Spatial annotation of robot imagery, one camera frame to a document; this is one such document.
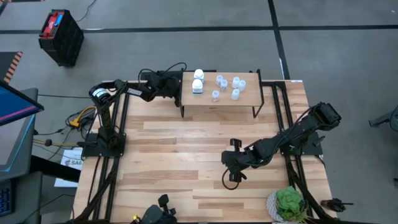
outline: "wooden tabletop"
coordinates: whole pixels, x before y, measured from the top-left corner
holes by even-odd
[[[220,90],[216,86],[217,75],[222,75],[228,81],[226,92],[220,92],[220,99],[213,102],[211,93],[213,90]],[[239,77],[246,81],[245,89],[239,94],[239,99],[232,100],[232,79]],[[183,106],[202,105],[202,106],[260,106],[261,94],[258,73],[223,73],[205,72],[205,84],[202,94],[192,93],[193,72],[184,72],[182,79],[181,104]]]
[[[297,119],[308,108],[304,85],[290,81],[286,85],[293,118]],[[255,119],[251,108],[238,106],[190,106],[181,118],[180,109],[171,99],[156,98],[146,103],[130,97],[126,151],[120,160],[111,222],[131,222],[134,215],[143,216],[162,194],[169,195],[169,208],[176,209],[179,222],[271,222],[267,196],[289,185],[285,161],[279,153],[264,167],[244,170],[248,179],[237,190],[226,190],[221,184],[226,169],[220,162],[221,152],[233,150],[230,138],[241,139],[247,146],[279,131],[271,88],[263,90],[265,105]],[[96,160],[84,161],[74,203],[76,215],[86,207]],[[331,199],[322,163],[314,156],[303,156],[302,160],[309,191],[318,202]],[[105,192],[100,218],[104,217],[107,197]]]

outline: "monitor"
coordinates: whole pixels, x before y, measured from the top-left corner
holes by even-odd
[[[38,102],[0,81],[0,126],[44,110]]]

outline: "white container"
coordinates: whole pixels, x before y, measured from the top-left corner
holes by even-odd
[[[238,90],[242,92],[244,90],[244,87],[246,87],[246,81],[244,80],[239,81]]]
[[[213,102],[218,101],[220,99],[220,92],[218,90],[214,90],[211,97],[213,98]]]
[[[239,81],[239,77],[234,77],[234,79],[232,80],[232,88],[238,88]]]
[[[239,99],[239,90],[238,89],[234,89],[232,91],[232,100],[237,100]]]
[[[220,91],[222,91],[222,92],[226,91],[227,86],[228,86],[228,81],[227,80],[221,81]]]
[[[193,74],[193,79],[199,79],[202,83],[205,83],[205,73],[202,69],[196,69]]]
[[[223,81],[223,76],[222,75],[217,75],[216,77],[216,86],[220,87],[221,81]]]
[[[192,93],[202,94],[203,93],[203,83],[199,79],[195,79],[192,82]]]

